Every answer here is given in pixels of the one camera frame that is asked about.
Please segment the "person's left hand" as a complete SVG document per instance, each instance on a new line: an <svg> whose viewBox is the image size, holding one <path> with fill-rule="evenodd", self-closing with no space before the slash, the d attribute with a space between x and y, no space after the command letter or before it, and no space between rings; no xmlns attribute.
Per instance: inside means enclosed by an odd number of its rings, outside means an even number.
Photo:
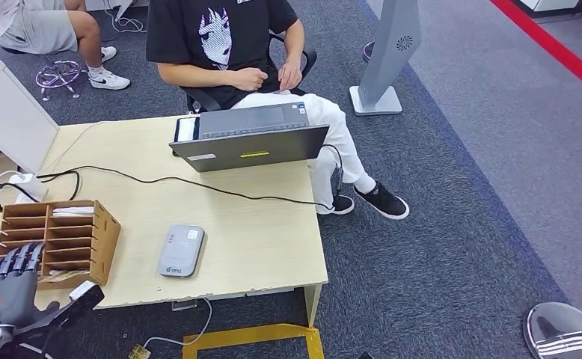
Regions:
<svg viewBox="0 0 582 359"><path fill-rule="evenodd" d="M279 90L292 90L299 85L302 79L301 61L288 58L278 71Z"/></svg>

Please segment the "person's right hand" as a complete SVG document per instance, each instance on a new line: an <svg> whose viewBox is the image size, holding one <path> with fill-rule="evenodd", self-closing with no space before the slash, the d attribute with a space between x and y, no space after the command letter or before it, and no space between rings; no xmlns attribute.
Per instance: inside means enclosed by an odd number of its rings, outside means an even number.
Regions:
<svg viewBox="0 0 582 359"><path fill-rule="evenodd" d="M268 74L254 67L227 71L227 83L239 90L255 92L267 80Z"/></svg>

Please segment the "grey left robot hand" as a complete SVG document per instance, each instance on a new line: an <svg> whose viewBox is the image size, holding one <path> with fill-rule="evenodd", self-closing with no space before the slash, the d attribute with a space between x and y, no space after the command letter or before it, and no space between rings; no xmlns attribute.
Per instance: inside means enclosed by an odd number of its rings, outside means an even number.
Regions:
<svg viewBox="0 0 582 359"><path fill-rule="evenodd" d="M0 257L0 325L24 328L60 308L57 301L45 310L34 304L43 248L43 243L29 243Z"/></svg>

